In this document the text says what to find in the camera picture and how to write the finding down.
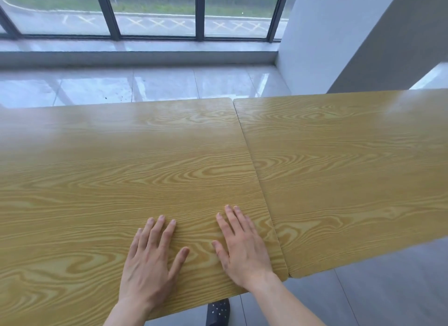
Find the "floor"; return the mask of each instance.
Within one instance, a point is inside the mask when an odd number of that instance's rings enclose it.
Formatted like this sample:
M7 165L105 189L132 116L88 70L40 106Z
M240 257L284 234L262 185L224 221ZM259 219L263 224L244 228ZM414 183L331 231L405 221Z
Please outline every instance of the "floor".
M448 88L448 63L413 88ZM121 68L0 72L5 108L209 97L285 96L274 66ZM442 326L448 320L448 237L340 267L286 287L327 326ZM232 297L230 326L264 326L249 293ZM205 325L207 306L146 326Z

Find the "black shoe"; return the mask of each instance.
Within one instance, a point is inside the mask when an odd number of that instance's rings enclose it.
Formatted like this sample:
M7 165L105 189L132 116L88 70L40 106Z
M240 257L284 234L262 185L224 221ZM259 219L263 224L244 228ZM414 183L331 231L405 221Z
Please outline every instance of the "black shoe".
M230 317L230 303L228 299L208 304L206 326L227 326Z

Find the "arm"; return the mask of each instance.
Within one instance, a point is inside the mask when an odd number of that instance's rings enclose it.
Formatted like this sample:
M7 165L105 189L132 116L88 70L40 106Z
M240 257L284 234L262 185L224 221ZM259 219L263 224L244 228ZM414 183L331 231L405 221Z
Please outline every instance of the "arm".
M168 297L189 249L179 251L168 271L168 248L176 221L168 224L157 244L164 222L161 215L155 225L150 218L143 230L138 229L125 261L118 303L104 326L143 326L154 307Z
M257 300L271 326L324 326L324 324L274 274L266 246L249 216L238 206L225 207L230 226L218 214L216 220L224 234L229 253L218 241L213 247L224 271L239 286Z

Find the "finger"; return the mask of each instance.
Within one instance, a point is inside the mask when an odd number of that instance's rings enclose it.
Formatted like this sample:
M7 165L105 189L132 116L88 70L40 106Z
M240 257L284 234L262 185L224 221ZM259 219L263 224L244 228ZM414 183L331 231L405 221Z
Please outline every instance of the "finger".
M169 248L172 233L174 233L175 228L176 228L176 220L171 220L171 222L168 224L168 227L166 227L165 231L162 233L159 248L163 248L164 250Z
M150 217L148 221L146 221L146 225L143 228L142 233L140 234L140 238L138 240L138 249L145 249L148 244L149 232L151 231L152 226L154 225L154 218Z
M181 271L182 265L187 259L188 254L190 253L190 249L188 247L183 247L174 258L171 269L168 273L168 277L170 280L176 281L179 272Z
M235 216L235 213L232 210L232 207L228 204L224 208L225 214L227 215L228 221L230 222L230 225L233 228L233 231L236 233L240 233L243 231L241 228L240 222L238 221L237 217Z
M221 231L224 235L224 238L227 242L229 240L229 238L234 236L232 229L230 228L230 226L227 224L227 222L224 220L224 218L219 213L216 214L216 221L218 221L218 225L220 226Z
M165 223L165 216L160 215L155 223L154 227L149 233L148 246L157 246L157 241L159 240L160 231Z
M223 266L224 271L227 271L228 267L228 254L225 251L223 245L219 241L212 241L211 245L215 249L216 255L218 259L221 261L221 265Z
M246 215L246 221L247 221L247 224L249 225L249 228L252 231L252 233L254 233L255 235L258 235L257 228L255 228L255 224L252 222L249 215Z
M137 229L137 233L135 233L134 239L132 240L131 247L128 252L128 260L132 259L137 253L138 247L138 239L140 238L140 234L142 233L142 228Z
M235 215L237 216L238 221L240 222L241 227L244 231L250 231L250 227L247 224L246 218L243 215L243 212L241 211L240 207L235 206L233 207L233 211L235 212Z

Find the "pavement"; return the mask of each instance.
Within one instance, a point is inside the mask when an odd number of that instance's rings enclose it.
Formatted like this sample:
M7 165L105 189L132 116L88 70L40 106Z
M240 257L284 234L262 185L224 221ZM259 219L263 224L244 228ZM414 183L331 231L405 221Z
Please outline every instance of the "pavement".
M24 34L109 35L101 12L36 11L0 0L0 4ZM194 16L176 14L116 13L123 35L194 36ZM205 36L265 38L270 18L205 17ZM283 36L287 20L281 20L276 38Z

